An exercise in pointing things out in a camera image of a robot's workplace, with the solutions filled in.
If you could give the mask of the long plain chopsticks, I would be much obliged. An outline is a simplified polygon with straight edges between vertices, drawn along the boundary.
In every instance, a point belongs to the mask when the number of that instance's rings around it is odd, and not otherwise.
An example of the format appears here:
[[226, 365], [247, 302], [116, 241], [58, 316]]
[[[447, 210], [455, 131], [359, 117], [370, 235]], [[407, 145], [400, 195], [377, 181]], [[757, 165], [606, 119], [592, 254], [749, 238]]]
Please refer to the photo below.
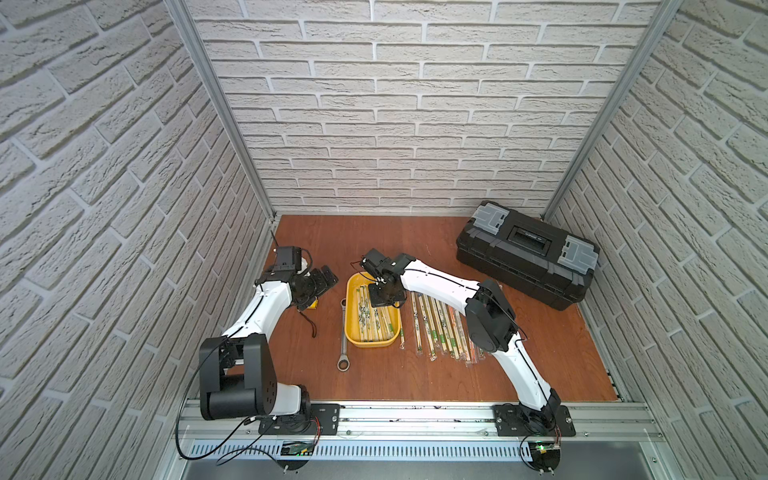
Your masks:
[[399, 319], [400, 319], [400, 322], [399, 322], [400, 323], [400, 331], [399, 331], [399, 342], [400, 342], [400, 344], [399, 344], [399, 348], [401, 350], [405, 350], [405, 334], [404, 334], [405, 326], [404, 326], [404, 316], [403, 316], [404, 314], [401, 313], [403, 305], [404, 304], [401, 304], [400, 306], [397, 307], [398, 315], [399, 315]]

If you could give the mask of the panda chopsticks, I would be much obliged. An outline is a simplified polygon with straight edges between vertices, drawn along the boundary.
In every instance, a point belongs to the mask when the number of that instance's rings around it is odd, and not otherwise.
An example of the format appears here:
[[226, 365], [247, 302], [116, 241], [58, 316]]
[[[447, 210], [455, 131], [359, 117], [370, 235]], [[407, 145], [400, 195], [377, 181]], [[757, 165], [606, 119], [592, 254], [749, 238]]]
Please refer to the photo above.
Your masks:
[[419, 319], [419, 313], [418, 313], [416, 294], [411, 292], [410, 298], [411, 298], [411, 308], [412, 308], [412, 316], [413, 316], [413, 331], [414, 331], [414, 337], [416, 341], [416, 352], [417, 352], [417, 355], [422, 355], [423, 343], [421, 338], [420, 319]]

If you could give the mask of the red striped chopsticks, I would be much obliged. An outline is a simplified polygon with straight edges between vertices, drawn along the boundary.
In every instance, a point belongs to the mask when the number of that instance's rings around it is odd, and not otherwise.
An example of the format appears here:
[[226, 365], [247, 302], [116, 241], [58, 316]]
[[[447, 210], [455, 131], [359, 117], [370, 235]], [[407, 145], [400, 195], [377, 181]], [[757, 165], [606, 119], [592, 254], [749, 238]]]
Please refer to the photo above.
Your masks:
[[476, 352], [476, 348], [471, 340], [467, 339], [465, 336], [462, 337], [462, 345], [465, 352], [465, 360], [467, 364], [477, 364], [478, 363], [478, 356]]

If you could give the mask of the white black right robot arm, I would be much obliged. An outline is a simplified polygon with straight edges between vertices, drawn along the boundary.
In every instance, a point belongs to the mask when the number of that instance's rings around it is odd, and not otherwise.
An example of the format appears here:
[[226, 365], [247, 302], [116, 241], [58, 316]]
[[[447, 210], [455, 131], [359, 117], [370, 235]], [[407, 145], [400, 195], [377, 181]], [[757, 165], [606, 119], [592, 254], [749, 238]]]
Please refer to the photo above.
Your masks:
[[469, 339], [501, 365], [518, 395], [518, 416], [533, 434], [548, 435], [556, 428], [561, 405], [557, 392], [540, 375], [523, 345], [514, 311], [493, 280], [477, 282], [434, 269], [413, 256], [391, 259], [371, 250], [360, 261], [374, 283], [373, 305], [394, 306], [407, 291], [441, 301], [467, 320]]

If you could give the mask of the white sleeve chopsticks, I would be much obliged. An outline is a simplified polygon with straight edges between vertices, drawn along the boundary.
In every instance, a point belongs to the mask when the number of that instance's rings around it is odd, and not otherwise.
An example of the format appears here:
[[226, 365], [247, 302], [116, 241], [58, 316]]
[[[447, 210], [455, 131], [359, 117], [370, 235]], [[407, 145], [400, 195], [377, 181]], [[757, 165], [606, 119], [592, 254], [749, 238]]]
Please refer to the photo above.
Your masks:
[[430, 326], [429, 319], [428, 319], [428, 316], [427, 316], [427, 309], [426, 309], [426, 304], [424, 302], [423, 295], [420, 294], [420, 293], [417, 294], [417, 300], [418, 300], [418, 305], [419, 305], [419, 309], [420, 309], [420, 312], [421, 312], [421, 317], [422, 317], [423, 324], [424, 324], [424, 329], [425, 329], [425, 332], [426, 332], [426, 338], [427, 338], [428, 347], [429, 347], [429, 359], [430, 359], [430, 361], [435, 361], [437, 357], [436, 357], [436, 352], [435, 352], [435, 347], [434, 347], [434, 340], [433, 340], [433, 335], [432, 335], [433, 331], [432, 331], [432, 327]]

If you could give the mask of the green tip chopsticks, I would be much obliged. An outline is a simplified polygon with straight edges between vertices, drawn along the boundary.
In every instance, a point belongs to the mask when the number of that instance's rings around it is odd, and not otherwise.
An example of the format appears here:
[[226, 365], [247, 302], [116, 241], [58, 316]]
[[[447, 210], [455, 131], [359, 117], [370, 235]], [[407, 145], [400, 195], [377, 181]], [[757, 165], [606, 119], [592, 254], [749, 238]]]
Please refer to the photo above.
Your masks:
[[451, 326], [450, 316], [447, 307], [443, 302], [438, 303], [439, 316], [444, 330], [447, 346], [450, 348], [451, 356], [454, 359], [460, 358], [460, 350], [457, 347], [456, 339]]

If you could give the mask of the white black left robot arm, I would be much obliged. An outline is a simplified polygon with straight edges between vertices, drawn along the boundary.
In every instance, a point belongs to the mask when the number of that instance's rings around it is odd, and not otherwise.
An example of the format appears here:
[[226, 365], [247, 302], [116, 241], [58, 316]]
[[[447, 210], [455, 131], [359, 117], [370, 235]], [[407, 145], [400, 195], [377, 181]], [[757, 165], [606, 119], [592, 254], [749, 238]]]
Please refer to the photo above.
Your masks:
[[224, 336], [199, 349], [200, 411], [206, 420], [237, 417], [309, 418], [309, 394], [277, 380], [269, 339], [283, 312], [310, 306], [338, 277], [326, 265], [301, 275], [272, 272], [259, 279], [255, 295]]

